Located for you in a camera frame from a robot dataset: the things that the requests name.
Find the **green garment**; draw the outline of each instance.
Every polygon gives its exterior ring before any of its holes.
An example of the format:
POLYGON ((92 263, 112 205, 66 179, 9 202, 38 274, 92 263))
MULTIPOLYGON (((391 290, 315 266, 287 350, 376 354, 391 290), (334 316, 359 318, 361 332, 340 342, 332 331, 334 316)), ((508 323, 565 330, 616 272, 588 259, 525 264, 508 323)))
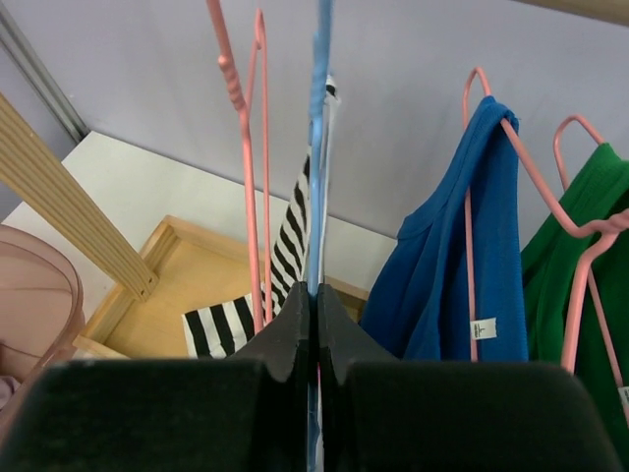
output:
MULTIPOLYGON (((629 162, 621 160, 610 145, 600 145, 560 202, 579 226, 628 208, 629 162)), ((598 235, 573 238, 551 215, 522 252, 531 360, 559 364, 574 271, 583 252, 598 239, 598 235)), ((593 271, 623 380, 629 384, 629 231, 621 233, 611 249, 593 263, 593 271)), ((575 372, 629 470, 629 429, 589 289, 575 372)))

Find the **hanger rod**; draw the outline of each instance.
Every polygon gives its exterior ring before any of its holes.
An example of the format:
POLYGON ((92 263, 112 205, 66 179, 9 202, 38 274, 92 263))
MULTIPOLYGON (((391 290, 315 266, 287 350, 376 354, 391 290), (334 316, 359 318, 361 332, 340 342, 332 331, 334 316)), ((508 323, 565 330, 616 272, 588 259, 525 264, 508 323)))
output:
POLYGON ((629 27, 629 0, 516 0, 629 27))

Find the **white tag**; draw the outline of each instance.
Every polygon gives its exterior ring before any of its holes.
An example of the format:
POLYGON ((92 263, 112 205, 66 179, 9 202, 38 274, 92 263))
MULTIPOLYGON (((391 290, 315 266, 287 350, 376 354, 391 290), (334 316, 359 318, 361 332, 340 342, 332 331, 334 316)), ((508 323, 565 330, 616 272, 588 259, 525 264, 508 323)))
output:
POLYGON ((622 400, 623 406, 629 406, 629 386, 622 386, 618 389, 618 393, 620 393, 620 399, 622 400))
POLYGON ((470 334, 472 339, 492 339, 497 337, 498 334, 495 330, 495 318, 488 318, 486 320, 476 320, 470 323, 470 334))

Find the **wooden tray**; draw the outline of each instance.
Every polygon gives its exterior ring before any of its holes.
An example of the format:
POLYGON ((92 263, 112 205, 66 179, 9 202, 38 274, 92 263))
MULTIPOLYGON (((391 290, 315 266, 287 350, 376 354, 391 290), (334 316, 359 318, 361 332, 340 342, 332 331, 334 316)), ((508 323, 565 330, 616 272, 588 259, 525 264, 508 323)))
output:
MULTIPOLYGON (((120 284, 107 294, 75 346, 96 357, 188 357, 181 315, 250 291, 247 245, 166 216, 140 255, 159 283, 144 302, 120 284)), ((368 293, 327 278, 355 320, 368 293)))

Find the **wooden beam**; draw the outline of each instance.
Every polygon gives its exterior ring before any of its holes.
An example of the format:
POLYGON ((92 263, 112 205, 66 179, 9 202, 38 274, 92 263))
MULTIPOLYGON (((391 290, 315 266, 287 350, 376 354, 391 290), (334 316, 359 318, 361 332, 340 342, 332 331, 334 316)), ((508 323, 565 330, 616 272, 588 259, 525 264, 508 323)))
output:
POLYGON ((2 93, 0 180, 136 299, 148 298, 157 275, 2 93))
POLYGON ((629 0, 516 0, 629 27, 629 0))

